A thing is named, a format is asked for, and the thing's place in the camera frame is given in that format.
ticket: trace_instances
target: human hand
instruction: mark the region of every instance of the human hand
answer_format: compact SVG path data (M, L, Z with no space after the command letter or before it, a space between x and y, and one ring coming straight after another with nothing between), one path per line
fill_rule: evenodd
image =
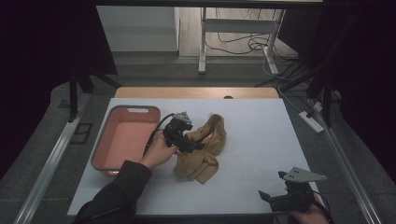
M292 211L289 215L301 224L329 224L323 212L313 204L304 213Z
M178 147L168 147L163 133L158 133L158 136L154 139L140 163L153 170L156 166L169 161L177 150Z

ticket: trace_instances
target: white tabletop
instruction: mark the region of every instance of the white tabletop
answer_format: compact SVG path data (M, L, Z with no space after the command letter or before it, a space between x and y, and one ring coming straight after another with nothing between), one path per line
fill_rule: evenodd
M154 170L138 201L138 215L271 213L258 191L271 196L284 195L286 186L277 172L288 172L293 166L309 170L281 99L113 98L106 116L115 105L155 105L161 110L162 118L187 111L194 126L192 130L203 126L211 114L224 117L227 140L217 156L218 172L204 185L195 180L181 180L173 172L177 161L173 157ZM94 170L87 161L68 215L75 215L110 181L111 178ZM318 190L315 183L311 186Z

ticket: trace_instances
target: pink tray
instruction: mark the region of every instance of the pink tray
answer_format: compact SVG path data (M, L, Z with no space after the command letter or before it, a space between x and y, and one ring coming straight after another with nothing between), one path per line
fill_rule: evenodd
M161 112L155 106L113 107L99 133L91 159L93 168L106 176L115 176L125 160L140 161L160 118Z

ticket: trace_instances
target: tan towel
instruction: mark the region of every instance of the tan towel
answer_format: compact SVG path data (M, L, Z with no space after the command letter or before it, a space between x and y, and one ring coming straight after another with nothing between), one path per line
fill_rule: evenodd
M190 140L205 143L202 150L177 155L175 173L179 178L191 178L204 184L219 169L216 156L222 151L227 133L224 130L224 118L212 115L203 127L186 133Z

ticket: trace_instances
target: power strip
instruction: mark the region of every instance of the power strip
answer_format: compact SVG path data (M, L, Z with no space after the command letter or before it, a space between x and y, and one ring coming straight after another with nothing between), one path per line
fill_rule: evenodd
M309 118L306 115L307 113L305 111L298 114L298 116L300 116L300 118L315 131L315 133L321 133L324 131L322 126L320 126L320 124L318 124L316 120L314 120L313 118Z
M321 106L321 103L320 103L320 102L317 102L317 103L314 105L314 110L316 110L316 111L318 111L318 112L321 112L321 111L323 110L323 107Z

